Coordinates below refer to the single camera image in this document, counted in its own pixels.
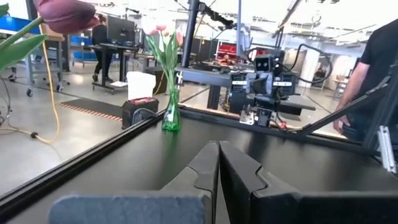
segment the woman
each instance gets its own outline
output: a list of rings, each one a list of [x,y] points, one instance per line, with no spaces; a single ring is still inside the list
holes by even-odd
[[[106,18],[102,15],[98,16],[99,24],[93,28],[92,31],[92,39],[93,45],[105,44],[108,43],[108,29],[106,28]],[[105,69],[105,81],[112,83],[113,80],[108,76],[109,67],[112,62],[112,52],[103,52],[100,50],[95,50],[95,55],[97,57],[97,66],[94,70],[93,80],[94,82],[98,81],[98,74],[101,69]],[[103,68],[102,58],[105,57],[105,68]]]

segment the purple tulip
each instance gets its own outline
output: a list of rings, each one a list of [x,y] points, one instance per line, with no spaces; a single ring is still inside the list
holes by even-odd
[[[72,34],[98,24],[93,5],[77,0],[34,0],[37,12],[60,34]]]

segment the black pants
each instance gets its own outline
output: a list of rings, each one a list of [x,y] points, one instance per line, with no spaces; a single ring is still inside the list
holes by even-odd
[[[108,77],[109,67],[111,66],[112,62],[112,53],[103,53],[100,50],[95,51],[95,55],[97,56],[97,66],[95,67],[94,73],[99,74],[100,70],[103,69],[102,67],[102,57],[105,57],[105,78]]]

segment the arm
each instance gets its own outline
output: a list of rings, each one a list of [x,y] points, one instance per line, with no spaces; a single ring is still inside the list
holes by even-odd
[[[369,65],[363,62],[359,62],[354,72],[349,78],[347,87],[343,93],[343,96],[338,103],[337,109],[342,109],[348,103],[350,103],[353,98],[358,94],[359,89],[361,88],[362,82],[368,73]]]

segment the black mat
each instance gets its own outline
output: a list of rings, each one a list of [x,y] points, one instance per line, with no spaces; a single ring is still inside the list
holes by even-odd
[[[84,113],[89,113],[114,120],[119,120],[122,118],[121,106],[111,105],[109,103],[103,103],[95,100],[71,100],[61,103],[60,106],[63,108],[81,111]]]

